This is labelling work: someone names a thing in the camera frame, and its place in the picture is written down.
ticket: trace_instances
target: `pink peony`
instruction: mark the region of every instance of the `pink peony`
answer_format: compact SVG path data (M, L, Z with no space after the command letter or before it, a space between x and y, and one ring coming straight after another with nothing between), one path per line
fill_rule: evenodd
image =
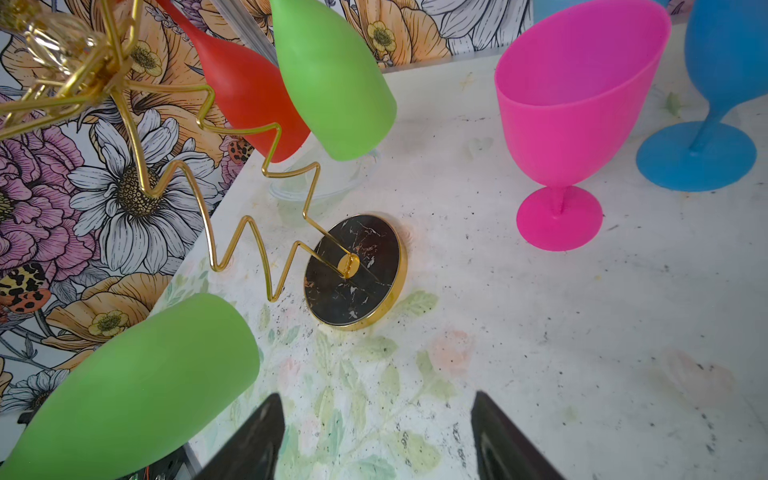
M429 344L429 359L432 364L437 370L450 376L466 375L474 352L475 337L460 330L444 332Z
M59 127L0 142L0 270L35 261L61 281L98 257L93 234L72 230L80 212L69 206L76 189L67 175L83 163Z
M200 10L203 6L197 0L181 0L181 11L184 16L190 19L192 25L198 27L202 31L208 30L208 25L205 23L205 19L200 14Z
M283 360L277 372L277 388L281 394L286 394L290 389L299 383L299 371L301 363L291 358Z
M299 452L305 456L312 456L317 449L320 439L320 420L314 416L308 416L301 423L299 429Z

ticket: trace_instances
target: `flower center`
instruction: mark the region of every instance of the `flower center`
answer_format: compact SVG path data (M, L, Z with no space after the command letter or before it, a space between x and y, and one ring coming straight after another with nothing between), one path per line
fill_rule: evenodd
M51 393L50 393L50 392L43 392L43 393L41 393L40 395L36 396L36 397L35 397L35 398L32 400L32 410L35 410L35 411L37 411L37 409L39 409L39 408L40 408L40 406L43 404L43 402L44 402L45 400L47 400L47 399L48 399L48 397L49 397L50 395L51 395Z
M108 332L116 326L120 326L121 312L109 312L104 318L98 321L98 327L102 332Z
M157 63L152 57L152 52L146 48L134 48L134 50L131 52L131 58L133 58L136 63L146 68L147 70L151 70L152 68L157 67Z
M0 221L11 218L13 214L13 202L6 197L4 193L0 192Z
M392 39L389 37L389 35L387 35L386 28L375 29L373 31L373 40L377 41L387 50L389 50L387 47L392 44Z
M149 184L157 184L158 175L149 170ZM141 192L136 167L128 167L123 172L123 178L118 183L118 203L123 210L134 217L146 217L153 214L160 206L162 198L149 198Z

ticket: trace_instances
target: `pink wine glass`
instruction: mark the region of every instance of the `pink wine glass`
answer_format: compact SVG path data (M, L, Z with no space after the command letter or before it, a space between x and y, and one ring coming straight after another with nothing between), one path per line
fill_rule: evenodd
M502 55L495 82L507 147L547 186L518 210L520 234L535 247L573 250L598 234L600 202L573 184L629 137L671 26L652 0L593 0L534 25Z

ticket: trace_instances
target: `glass stem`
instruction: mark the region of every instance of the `glass stem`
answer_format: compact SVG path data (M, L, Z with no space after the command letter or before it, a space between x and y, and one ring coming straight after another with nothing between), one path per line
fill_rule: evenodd
M563 202L565 199L565 189L568 187L551 187L552 189L552 213L556 217L563 214Z
M712 135L714 135L717 125L723 120L725 114L733 107L724 107L722 105L710 104L710 113L707 114L707 118L701 125L699 133L694 138L694 142L690 145L690 151L694 153L701 152L704 147L707 146L707 142L710 141Z

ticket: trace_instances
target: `clear glass base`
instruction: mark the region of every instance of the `clear glass base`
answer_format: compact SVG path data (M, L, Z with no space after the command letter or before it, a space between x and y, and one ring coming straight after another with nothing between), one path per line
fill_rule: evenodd
M366 181L376 171L379 164L379 152L372 150L355 160L335 161L321 145L316 145L282 171L306 167L314 161L320 164L321 171L313 196L314 199L318 200L342 194ZM310 191L313 175L312 172L298 177L273 180L270 183L270 193L281 200L303 202Z

